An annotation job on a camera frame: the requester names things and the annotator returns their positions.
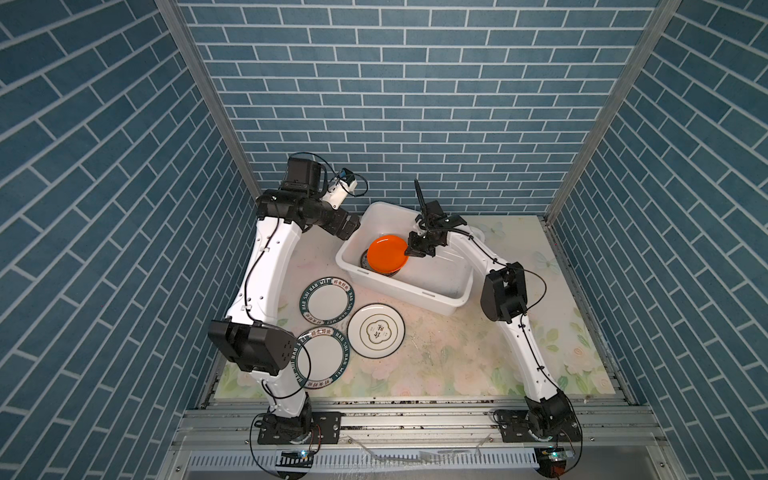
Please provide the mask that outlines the orange plate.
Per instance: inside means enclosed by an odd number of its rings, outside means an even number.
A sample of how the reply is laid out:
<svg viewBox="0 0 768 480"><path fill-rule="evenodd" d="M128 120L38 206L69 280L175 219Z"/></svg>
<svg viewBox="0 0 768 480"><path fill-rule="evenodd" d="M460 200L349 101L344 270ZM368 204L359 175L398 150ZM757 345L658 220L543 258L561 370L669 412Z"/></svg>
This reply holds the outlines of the orange plate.
<svg viewBox="0 0 768 480"><path fill-rule="evenodd" d="M374 240L366 251L368 267L381 275L394 275L407 263L407 242L397 235L384 235Z"/></svg>

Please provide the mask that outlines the white plate black pattern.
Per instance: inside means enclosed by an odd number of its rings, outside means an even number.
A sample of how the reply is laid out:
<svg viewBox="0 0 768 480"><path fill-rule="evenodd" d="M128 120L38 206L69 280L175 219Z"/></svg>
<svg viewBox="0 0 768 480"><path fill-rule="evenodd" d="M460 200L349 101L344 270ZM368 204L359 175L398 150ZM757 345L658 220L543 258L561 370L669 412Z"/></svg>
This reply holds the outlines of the white plate black pattern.
<svg viewBox="0 0 768 480"><path fill-rule="evenodd" d="M354 352L366 359L393 355L406 334L402 315L393 307L375 303L358 309L347 324L347 340Z"/></svg>

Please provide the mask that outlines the green patterned plate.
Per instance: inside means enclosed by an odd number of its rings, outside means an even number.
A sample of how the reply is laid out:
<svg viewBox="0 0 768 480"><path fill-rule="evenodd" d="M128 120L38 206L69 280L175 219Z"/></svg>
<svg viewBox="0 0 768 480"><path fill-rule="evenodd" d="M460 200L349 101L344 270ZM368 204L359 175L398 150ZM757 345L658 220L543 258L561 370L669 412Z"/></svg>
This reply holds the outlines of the green patterned plate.
<svg viewBox="0 0 768 480"><path fill-rule="evenodd" d="M374 269L368 261L368 250L365 250L360 256L360 267L367 271L371 271L371 272L383 275L385 277L393 277L399 272L399 269L395 269L392 271L379 271Z"/></svg>

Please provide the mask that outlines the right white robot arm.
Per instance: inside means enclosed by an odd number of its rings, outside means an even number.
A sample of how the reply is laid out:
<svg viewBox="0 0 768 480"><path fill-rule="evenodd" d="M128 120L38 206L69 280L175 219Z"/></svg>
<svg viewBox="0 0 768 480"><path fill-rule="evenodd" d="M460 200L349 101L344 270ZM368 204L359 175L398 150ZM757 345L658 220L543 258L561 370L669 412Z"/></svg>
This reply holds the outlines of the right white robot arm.
<svg viewBox="0 0 768 480"><path fill-rule="evenodd" d="M573 403L551 376L533 335L526 282L530 271L495 254L469 231L459 215L435 213L425 207L417 215L416 225L408 236L407 256L433 257L438 248L449 247L484 276L481 310L499 326L518 363L531 435L544 441L564 433L567 427L582 434Z"/></svg>

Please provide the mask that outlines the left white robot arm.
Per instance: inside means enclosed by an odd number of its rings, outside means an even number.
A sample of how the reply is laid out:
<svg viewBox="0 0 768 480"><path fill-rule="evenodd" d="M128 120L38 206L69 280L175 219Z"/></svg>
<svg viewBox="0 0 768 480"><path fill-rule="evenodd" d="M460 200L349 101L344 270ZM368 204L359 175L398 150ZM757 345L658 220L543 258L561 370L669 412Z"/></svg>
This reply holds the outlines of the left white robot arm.
<svg viewBox="0 0 768 480"><path fill-rule="evenodd" d="M301 235L314 226L349 239L360 217L342 204L368 190L364 176L299 152L288 159L280 185L256 199L256 236L244 279L224 318L210 324L208 337L227 361L260 382L278 418L311 418L308 394L292 366L298 340L278 324L289 260Z"/></svg>

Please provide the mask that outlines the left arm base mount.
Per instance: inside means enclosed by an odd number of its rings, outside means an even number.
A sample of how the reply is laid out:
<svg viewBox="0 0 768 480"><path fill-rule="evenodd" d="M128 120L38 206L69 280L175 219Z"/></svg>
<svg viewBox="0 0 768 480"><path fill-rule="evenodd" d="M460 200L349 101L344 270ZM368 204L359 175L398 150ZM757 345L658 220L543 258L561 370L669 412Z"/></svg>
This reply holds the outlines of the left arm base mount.
<svg viewBox="0 0 768 480"><path fill-rule="evenodd" d="M312 412L298 417L285 418L272 413L260 416L255 427L258 429L258 445L289 445L307 443L314 435L313 443L337 444L340 437L342 414L338 411Z"/></svg>

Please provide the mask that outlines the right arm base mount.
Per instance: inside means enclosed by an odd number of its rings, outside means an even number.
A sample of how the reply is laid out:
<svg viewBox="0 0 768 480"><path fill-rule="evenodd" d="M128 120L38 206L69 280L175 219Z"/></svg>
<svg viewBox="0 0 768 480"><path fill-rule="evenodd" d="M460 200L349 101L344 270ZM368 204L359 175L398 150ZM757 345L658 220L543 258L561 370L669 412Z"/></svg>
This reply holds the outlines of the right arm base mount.
<svg viewBox="0 0 768 480"><path fill-rule="evenodd" d="M490 417L504 443L576 443L583 439L582 429L573 414L547 420L537 418L528 410L497 409Z"/></svg>

